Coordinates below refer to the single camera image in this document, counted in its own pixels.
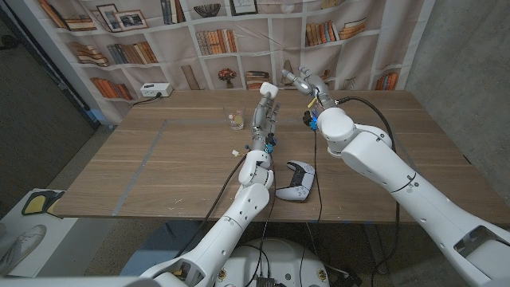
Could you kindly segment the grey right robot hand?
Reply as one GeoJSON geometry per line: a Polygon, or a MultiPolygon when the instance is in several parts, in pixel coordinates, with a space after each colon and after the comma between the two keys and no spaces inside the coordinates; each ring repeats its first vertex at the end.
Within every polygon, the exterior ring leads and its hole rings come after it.
{"type": "Polygon", "coordinates": [[[298,77],[286,69],[282,69],[281,72],[298,91],[304,95],[316,97],[319,106],[323,109],[336,108],[336,103],[330,97],[328,87],[322,78],[304,66],[300,66],[298,70],[303,74],[302,77],[298,77]]]}

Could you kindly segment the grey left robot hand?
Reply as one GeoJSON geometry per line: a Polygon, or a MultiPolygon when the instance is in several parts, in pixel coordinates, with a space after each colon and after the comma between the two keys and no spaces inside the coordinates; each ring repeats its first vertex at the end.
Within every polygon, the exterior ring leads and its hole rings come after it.
{"type": "Polygon", "coordinates": [[[252,119],[252,150],[271,153],[273,146],[277,144],[275,131],[280,104],[274,104],[275,98],[270,92],[267,92],[254,110],[252,119]]]}

